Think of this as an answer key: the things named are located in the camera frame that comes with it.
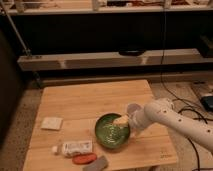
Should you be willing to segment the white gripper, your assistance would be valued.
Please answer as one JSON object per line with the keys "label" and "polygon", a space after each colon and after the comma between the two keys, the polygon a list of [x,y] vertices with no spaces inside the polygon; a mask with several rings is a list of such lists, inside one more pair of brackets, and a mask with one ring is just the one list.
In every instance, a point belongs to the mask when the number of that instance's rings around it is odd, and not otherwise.
{"label": "white gripper", "polygon": [[119,127],[130,125],[133,134],[138,136],[149,126],[149,120],[144,114],[144,108],[139,104],[132,103],[127,106],[127,115],[116,118],[113,124]]}

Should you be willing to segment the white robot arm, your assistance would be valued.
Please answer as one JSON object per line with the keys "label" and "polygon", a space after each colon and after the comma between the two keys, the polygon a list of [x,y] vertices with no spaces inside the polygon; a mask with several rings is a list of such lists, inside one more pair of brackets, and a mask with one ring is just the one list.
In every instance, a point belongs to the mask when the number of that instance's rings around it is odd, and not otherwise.
{"label": "white robot arm", "polygon": [[174,103],[168,98],[152,100],[143,106],[129,104],[127,114],[113,121],[115,125],[143,131],[153,123],[167,126],[213,153],[213,126],[182,116],[174,110]]}

